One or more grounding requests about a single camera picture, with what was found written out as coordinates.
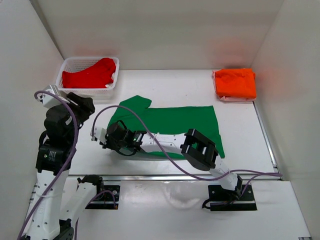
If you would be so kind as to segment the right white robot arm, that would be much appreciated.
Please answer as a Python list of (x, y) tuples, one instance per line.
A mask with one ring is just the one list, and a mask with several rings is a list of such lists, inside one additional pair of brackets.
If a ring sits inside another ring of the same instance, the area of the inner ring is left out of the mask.
[(163, 153), (183, 156), (190, 165), (200, 171), (209, 172), (218, 179), (229, 200), (242, 195), (243, 180), (231, 172), (218, 158), (216, 144), (196, 129), (181, 134), (159, 134), (147, 131), (131, 131), (119, 120), (107, 129), (95, 126), (91, 131), (92, 140), (99, 141), (104, 149), (110, 149), (123, 156), (136, 153)]

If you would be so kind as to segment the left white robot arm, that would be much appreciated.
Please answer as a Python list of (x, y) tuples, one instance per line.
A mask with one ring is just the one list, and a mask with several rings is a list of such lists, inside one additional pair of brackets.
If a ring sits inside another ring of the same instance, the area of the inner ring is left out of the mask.
[(66, 206), (61, 206), (79, 131), (95, 112), (94, 102), (90, 97), (52, 90), (39, 90), (34, 98), (47, 108), (45, 130), (39, 137), (35, 196), (18, 239), (76, 239), (80, 215), (105, 192), (100, 176), (86, 175), (79, 179), (79, 187)]

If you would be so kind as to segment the green t shirt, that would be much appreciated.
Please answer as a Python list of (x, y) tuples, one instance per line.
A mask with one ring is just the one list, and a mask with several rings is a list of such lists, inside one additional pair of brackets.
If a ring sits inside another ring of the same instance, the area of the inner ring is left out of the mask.
[(134, 111), (152, 133), (175, 135), (196, 129), (215, 143), (219, 156), (225, 158), (218, 120), (213, 106), (151, 108), (152, 101), (136, 95), (120, 102)]

